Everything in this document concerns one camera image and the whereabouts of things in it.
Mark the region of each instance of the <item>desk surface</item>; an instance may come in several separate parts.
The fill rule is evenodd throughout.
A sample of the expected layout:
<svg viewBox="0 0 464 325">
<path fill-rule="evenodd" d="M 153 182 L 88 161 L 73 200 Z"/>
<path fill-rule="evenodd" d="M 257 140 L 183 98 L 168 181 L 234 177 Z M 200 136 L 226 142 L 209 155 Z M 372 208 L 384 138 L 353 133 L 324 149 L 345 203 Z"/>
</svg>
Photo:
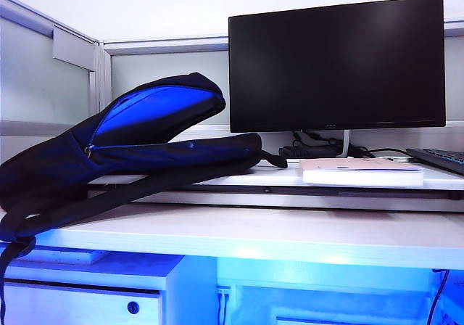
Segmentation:
<svg viewBox="0 0 464 325">
<path fill-rule="evenodd" d="M 360 266 L 464 269 L 464 214 L 131 204 L 38 244 Z"/>
<path fill-rule="evenodd" d="M 438 189 L 464 191 L 464 176 L 451 173 L 446 170 L 420 164 L 423 168 L 422 187 L 405 187 L 406 189 Z M 124 184 L 140 179 L 140 175 L 128 176 L 102 176 L 92 184 Z M 303 182 L 299 164 L 289 163 L 287 169 L 276 168 L 262 161 L 253 167 L 248 174 L 238 176 L 227 176 L 205 181 L 202 184 L 229 185 L 229 186 L 303 186 L 310 184 Z M 398 188 L 395 186 L 383 186 L 383 188 Z"/>
</svg>

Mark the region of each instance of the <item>black monitor screen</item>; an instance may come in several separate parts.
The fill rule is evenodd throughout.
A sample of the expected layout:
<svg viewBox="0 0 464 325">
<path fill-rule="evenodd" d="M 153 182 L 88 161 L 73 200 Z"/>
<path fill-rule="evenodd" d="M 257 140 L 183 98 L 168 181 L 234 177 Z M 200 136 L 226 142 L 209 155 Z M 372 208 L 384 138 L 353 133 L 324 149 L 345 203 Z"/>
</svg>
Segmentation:
<svg viewBox="0 0 464 325">
<path fill-rule="evenodd" d="M 443 126 L 443 0 L 229 18 L 231 131 Z"/>
</svg>

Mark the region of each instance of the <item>desk shelf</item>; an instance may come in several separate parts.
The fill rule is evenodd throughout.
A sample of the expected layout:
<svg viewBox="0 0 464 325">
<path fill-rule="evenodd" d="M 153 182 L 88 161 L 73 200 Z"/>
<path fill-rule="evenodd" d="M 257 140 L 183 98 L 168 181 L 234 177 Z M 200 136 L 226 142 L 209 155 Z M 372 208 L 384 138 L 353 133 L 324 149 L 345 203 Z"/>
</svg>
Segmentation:
<svg viewBox="0 0 464 325">
<path fill-rule="evenodd" d="M 130 204 L 38 235 L 91 250 L 464 269 L 464 214 Z"/>
</svg>

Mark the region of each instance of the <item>backpack zipper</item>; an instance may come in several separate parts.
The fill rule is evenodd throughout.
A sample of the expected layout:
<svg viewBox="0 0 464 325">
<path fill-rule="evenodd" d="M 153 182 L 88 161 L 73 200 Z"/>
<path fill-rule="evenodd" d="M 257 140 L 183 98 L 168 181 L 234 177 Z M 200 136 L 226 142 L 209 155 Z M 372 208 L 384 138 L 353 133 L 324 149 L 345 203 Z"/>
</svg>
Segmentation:
<svg viewBox="0 0 464 325">
<path fill-rule="evenodd" d="M 92 149 L 95 147 L 95 145 L 89 144 L 84 148 L 84 153 L 86 154 L 87 158 L 90 159 L 90 156 L 92 154 Z"/>
</svg>

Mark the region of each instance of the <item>backpack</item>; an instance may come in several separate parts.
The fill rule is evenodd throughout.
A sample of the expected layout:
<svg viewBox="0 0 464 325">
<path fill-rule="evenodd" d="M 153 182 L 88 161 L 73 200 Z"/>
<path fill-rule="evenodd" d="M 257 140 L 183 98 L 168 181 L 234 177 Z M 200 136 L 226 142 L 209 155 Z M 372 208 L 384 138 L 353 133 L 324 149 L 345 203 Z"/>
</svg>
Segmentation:
<svg viewBox="0 0 464 325">
<path fill-rule="evenodd" d="M 261 150 L 256 133 L 168 143 L 188 127 L 225 108 L 219 87 L 199 73 L 138 86 L 100 113 L 0 165 L 1 323 L 4 276 L 27 255 L 36 235 L 90 218 L 177 186 L 247 171 L 261 159 L 286 160 Z M 87 198 L 89 181 L 115 173 L 146 174 L 127 186 Z"/>
</svg>

